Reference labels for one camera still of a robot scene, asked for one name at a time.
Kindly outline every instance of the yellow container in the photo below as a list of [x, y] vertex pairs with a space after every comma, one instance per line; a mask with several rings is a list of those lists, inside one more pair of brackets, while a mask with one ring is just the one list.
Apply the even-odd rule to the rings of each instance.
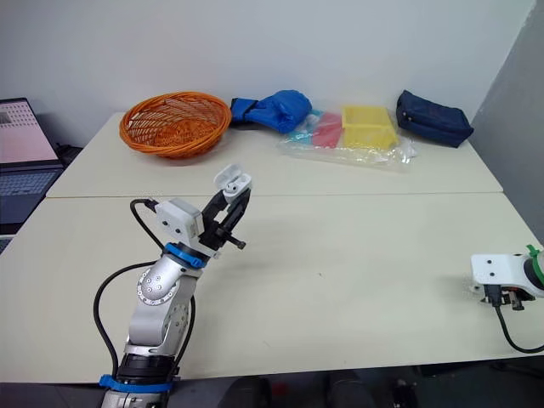
[[381, 106], [344, 106], [342, 127], [345, 147], [390, 149], [399, 143], [388, 111]]

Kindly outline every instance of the laptop screen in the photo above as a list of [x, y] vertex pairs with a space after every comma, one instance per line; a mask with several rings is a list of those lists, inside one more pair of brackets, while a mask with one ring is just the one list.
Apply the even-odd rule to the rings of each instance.
[[0, 101], [0, 164], [58, 160], [26, 99]]

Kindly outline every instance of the basket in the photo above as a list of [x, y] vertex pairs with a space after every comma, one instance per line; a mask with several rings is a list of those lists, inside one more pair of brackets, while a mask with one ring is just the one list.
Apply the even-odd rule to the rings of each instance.
[[209, 151], [230, 124], [230, 109], [219, 98], [199, 92], [167, 93], [140, 102], [119, 124], [132, 149], [180, 159]]
[[388, 111], [381, 106], [344, 106], [342, 127], [346, 147], [390, 149], [399, 143]]

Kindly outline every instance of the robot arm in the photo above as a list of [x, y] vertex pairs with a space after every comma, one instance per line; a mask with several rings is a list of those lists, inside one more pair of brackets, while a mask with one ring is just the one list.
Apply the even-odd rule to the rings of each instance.
[[[202, 212], [179, 198], [155, 205], [159, 224], [175, 242], [167, 243], [161, 258], [139, 277], [122, 362], [114, 375], [100, 380], [109, 388], [103, 408], [166, 406], [188, 341], [184, 334], [191, 328], [190, 318], [194, 319], [196, 282], [227, 241], [240, 249], [246, 245], [232, 236], [232, 230], [246, 211], [252, 179], [230, 165], [214, 181], [220, 191]], [[223, 210], [227, 215], [216, 221]]]
[[511, 304], [513, 310], [524, 310], [523, 302], [544, 298], [544, 252], [527, 246], [529, 254], [478, 254], [471, 258], [473, 279], [484, 286], [482, 302], [495, 308], [508, 343], [522, 353], [540, 353], [537, 348], [521, 348], [510, 338], [501, 306]]

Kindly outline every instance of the floor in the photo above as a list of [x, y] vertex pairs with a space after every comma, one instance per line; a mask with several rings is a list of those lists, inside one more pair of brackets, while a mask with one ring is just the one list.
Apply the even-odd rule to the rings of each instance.
[[[544, 356], [504, 360], [525, 371], [540, 370], [540, 378], [518, 371], [498, 371], [489, 361], [470, 366], [390, 367], [356, 370], [367, 384], [378, 407], [392, 407], [390, 386], [398, 379], [414, 384], [420, 408], [542, 408], [544, 407]], [[273, 388], [273, 408], [322, 408], [325, 372], [268, 376]], [[214, 408], [235, 380], [214, 378], [178, 384], [170, 408]], [[0, 406], [96, 408], [102, 389], [88, 386], [43, 384], [0, 384]]]

